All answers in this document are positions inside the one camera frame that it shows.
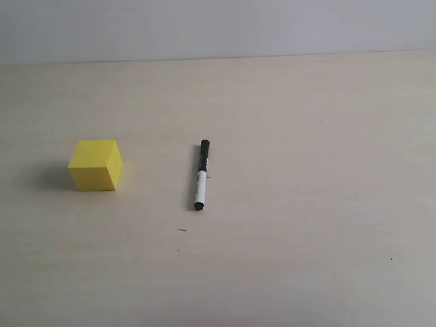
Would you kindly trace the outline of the black and white marker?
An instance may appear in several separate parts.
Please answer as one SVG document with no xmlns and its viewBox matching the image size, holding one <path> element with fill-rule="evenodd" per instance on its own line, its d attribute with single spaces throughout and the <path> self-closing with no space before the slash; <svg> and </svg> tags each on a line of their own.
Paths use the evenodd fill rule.
<svg viewBox="0 0 436 327">
<path fill-rule="evenodd" d="M 201 211 L 205 206 L 206 197 L 206 180 L 207 180 L 207 165 L 208 152 L 210 148 L 209 140 L 202 140 L 200 143 L 200 156 L 197 172 L 196 194 L 194 198 L 194 208 L 196 211 Z"/>
</svg>

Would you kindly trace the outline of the yellow cube block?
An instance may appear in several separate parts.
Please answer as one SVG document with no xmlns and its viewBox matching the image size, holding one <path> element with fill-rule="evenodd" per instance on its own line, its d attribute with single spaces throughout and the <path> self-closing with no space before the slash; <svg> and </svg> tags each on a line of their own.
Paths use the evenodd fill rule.
<svg viewBox="0 0 436 327">
<path fill-rule="evenodd" d="M 123 170 L 116 140 L 79 140 L 68 170 L 79 191 L 115 191 Z"/>
</svg>

